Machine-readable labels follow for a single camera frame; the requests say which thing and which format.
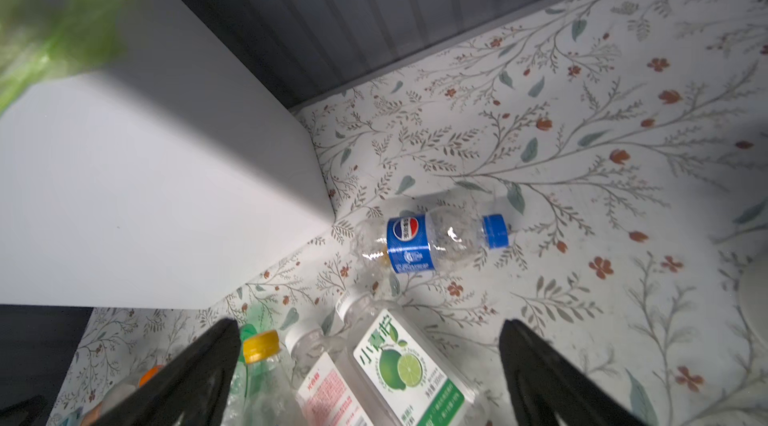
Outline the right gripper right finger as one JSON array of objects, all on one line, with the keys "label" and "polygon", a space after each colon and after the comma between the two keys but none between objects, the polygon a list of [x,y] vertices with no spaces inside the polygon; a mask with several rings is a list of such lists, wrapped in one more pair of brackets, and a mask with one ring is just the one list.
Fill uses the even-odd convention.
[{"label": "right gripper right finger", "polygon": [[519,425],[639,425],[523,322],[504,322],[499,353]]}]

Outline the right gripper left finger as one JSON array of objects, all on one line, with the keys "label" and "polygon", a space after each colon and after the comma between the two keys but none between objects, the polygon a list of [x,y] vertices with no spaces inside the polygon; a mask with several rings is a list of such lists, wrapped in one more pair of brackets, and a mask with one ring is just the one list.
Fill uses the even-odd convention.
[{"label": "right gripper left finger", "polygon": [[240,349],[237,322],[218,321],[96,423],[219,425]]}]

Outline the green Sprite bottle label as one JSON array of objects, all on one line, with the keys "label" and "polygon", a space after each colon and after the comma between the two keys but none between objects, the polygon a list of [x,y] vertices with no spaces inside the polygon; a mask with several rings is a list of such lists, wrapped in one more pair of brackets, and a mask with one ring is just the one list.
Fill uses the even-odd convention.
[{"label": "green Sprite bottle label", "polygon": [[274,323],[271,313],[265,306],[249,307],[246,313],[246,321],[240,328],[242,346],[239,357],[239,371],[242,373],[242,407],[239,423],[241,425],[251,424],[249,408],[255,398],[268,391],[272,386],[274,383],[272,376],[274,375],[275,368],[279,365],[279,356],[250,362],[247,359],[248,354],[245,351],[245,343],[247,340],[273,329]]}]

